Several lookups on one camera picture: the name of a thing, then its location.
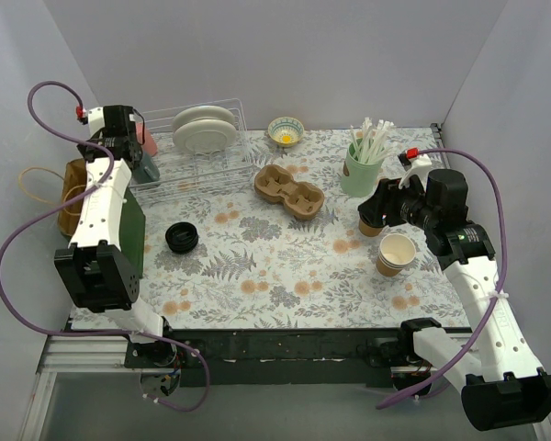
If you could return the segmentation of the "brown paper coffee cup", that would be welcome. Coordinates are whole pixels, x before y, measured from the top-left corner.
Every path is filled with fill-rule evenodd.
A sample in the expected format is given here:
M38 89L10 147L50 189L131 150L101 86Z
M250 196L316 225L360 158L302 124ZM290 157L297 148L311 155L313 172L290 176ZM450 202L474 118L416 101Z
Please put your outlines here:
M358 228L359 231L366 237L376 237L382 231L382 228L372 227L365 223L363 220L359 221Z

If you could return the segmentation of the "green paper bag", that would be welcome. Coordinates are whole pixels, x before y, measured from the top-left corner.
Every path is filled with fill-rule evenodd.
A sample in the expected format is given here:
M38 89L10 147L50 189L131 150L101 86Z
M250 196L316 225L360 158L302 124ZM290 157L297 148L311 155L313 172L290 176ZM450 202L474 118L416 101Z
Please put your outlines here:
M56 201L40 198L28 191L24 185L24 176L31 171L42 171L59 177L62 184L61 202L67 201L85 190L87 172L83 159L70 161L65 166L64 175L45 167L32 166L23 170L17 177L17 183L20 190L29 198L38 202L55 206ZM70 240L79 224L82 211L82 202L73 204L58 213L57 225L60 233L67 240ZM146 216L143 213L137 199L132 195L128 188L125 192L125 202L123 204L120 225L119 225L119 243L120 249L129 261L135 266L139 278L143 277L144 271L144 252L145 252L145 227Z

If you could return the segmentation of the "cardboard cup carrier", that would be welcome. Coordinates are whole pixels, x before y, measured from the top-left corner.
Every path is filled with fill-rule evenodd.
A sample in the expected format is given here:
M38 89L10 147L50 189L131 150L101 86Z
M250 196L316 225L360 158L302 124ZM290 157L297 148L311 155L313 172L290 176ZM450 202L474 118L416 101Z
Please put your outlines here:
M269 164L263 167L253 181L255 192L272 204L281 204L284 210L301 221L310 221L324 204L324 193L306 181L296 181L285 168Z

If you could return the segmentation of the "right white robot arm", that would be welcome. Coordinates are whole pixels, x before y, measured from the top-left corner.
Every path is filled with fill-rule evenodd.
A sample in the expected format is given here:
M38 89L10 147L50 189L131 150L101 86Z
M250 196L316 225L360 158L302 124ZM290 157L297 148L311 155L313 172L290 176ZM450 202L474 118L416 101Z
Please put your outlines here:
M404 223L420 228L443 274L460 298L473 333L468 352L438 322L418 319L402 327L399 358L425 359L459 392L468 421L479 431L542 422L551 413L551 374L529 347L506 295L497 290L502 260L485 229L467 216L467 181L448 169L382 179L358 207L360 221L381 229Z

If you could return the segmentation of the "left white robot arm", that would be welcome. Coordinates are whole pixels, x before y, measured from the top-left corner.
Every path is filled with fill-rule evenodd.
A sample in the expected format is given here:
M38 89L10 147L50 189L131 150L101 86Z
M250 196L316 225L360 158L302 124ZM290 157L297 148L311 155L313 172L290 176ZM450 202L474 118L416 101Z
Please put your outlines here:
M79 221L54 264L73 304L101 313L145 344L145 356L159 368L176 359L175 342L163 336L164 322L140 297L145 216L129 192L143 150L131 106L95 107L86 113L89 143L79 145L89 196Z

